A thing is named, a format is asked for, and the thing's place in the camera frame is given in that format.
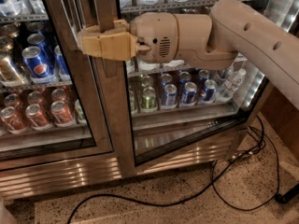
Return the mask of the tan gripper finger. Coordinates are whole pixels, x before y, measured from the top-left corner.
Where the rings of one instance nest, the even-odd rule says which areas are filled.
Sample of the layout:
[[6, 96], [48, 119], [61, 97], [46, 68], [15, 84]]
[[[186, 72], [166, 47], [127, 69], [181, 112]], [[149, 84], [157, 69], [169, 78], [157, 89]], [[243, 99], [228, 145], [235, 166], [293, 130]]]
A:
[[77, 41], [84, 54], [106, 60], [129, 61], [138, 52], [150, 51], [150, 46], [141, 45], [125, 24], [118, 24], [103, 33], [98, 26], [83, 29], [77, 33]]
[[114, 20], [114, 28], [120, 31], [128, 32], [130, 25], [126, 20]]

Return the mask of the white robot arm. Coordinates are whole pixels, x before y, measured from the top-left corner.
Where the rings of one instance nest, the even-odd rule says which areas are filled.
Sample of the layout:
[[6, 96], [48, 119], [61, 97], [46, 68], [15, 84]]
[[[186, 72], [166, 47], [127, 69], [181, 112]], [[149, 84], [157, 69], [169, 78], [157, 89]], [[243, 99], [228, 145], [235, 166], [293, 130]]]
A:
[[220, 0], [206, 14], [144, 13], [77, 34], [79, 49], [106, 60], [146, 63], [183, 60], [207, 70], [229, 67], [244, 55], [296, 107], [299, 106], [299, 39], [237, 0]]

